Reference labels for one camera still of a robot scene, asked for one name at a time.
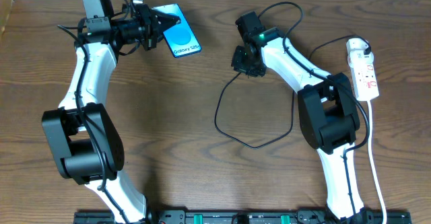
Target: white power strip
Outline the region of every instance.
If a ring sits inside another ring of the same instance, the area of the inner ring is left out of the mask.
[[[378,96],[378,87],[376,73],[374,71],[374,55],[372,52],[365,55],[364,51],[368,48],[367,43],[360,38],[352,38],[347,42],[347,61],[349,62],[350,70],[352,71],[352,79],[355,89],[355,96],[358,101],[366,101],[368,105],[368,119],[370,123],[370,136],[368,138],[368,156],[372,177],[376,185],[378,200],[382,207],[383,219],[382,224],[387,222],[387,213],[385,202],[383,201],[380,184],[378,184],[376,166],[372,157],[372,108],[371,100]]]
[[[374,55],[365,55],[368,48],[362,39],[352,38],[347,42],[347,61],[352,71],[356,99],[359,101],[372,100],[378,96],[376,73],[374,71]]]

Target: wooden table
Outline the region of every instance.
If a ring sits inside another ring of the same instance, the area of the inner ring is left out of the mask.
[[[113,0],[116,8],[119,0]],[[156,50],[121,57],[106,108],[125,148],[125,169],[157,207],[297,209],[323,207],[327,190],[316,151],[298,126],[290,136],[253,151],[219,134],[213,115],[241,38],[243,13],[285,0],[146,0],[178,3],[203,50],[174,59]],[[372,44],[380,97],[374,105],[374,156],[388,209],[407,209],[429,223],[431,207],[431,0],[288,0],[304,21],[292,41],[303,54],[356,33]],[[76,55],[57,24],[76,25],[81,0],[15,0],[0,45],[0,216],[6,223],[70,223],[79,209],[106,209],[84,186],[60,177],[42,131],[45,110],[69,87]],[[276,7],[263,23],[287,30],[298,19]],[[313,62],[350,74],[343,42],[322,48]],[[292,90],[273,71],[240,76],[226,91],[219,126],[252,144],[289,127]],[[362,139],[364,128],[358,133]],[[355,153],[364,204],[379,209],[366,148]]]

